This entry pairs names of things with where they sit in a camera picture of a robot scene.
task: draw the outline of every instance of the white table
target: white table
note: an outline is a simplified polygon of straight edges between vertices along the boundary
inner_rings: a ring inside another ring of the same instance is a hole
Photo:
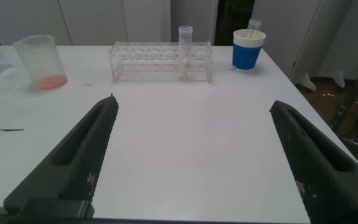
[[[351,156],[262,50],[253,74],[214,47],[213,83],[111,83],[110,47],[59,47],[69,82],[37,92],[17,67],[0,77],[0,207],[99,100],[119,103],[94,217],[309,223],[269,109],[295,107]]]

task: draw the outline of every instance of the glass beaker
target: glass beaker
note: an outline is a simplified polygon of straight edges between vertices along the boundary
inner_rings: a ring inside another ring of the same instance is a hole
[[[34,87],[52,90],[66,84],[67,76],[51,35],[33,35],[14,42]]]

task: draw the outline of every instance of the red liquid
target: red liquid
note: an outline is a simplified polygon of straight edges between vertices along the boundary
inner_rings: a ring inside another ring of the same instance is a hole
[[[66,75],[51,75],[38,81],[35,84],[38,90],[53,90],[59,88],[67,83]]]

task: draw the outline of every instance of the plastic centrifuge tube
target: plastic centrifuge tube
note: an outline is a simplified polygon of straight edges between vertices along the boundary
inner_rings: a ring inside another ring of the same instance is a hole
[[[262,25],[261,21],[259,21],[257,19],[250,19],[248,22],[248,28],[247,28],[247,30],[248,30],[247,38],[248,39],[254,38],[255,31],[259,31],[261,25]]]
[[[179,61],[183,78],[187,77],[190,68],[192,38],[193,28],[191,26],[179,27]]]

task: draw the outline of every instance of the blue and white cup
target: blue and white cup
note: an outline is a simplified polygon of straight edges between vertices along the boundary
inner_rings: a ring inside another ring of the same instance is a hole
[[[252,30],[249,35],[247,29],[236,30],[233,33],[233,61],[232,65],[237,70],[250,70],[255,67],[260,49],[264,44],[266,34]]]

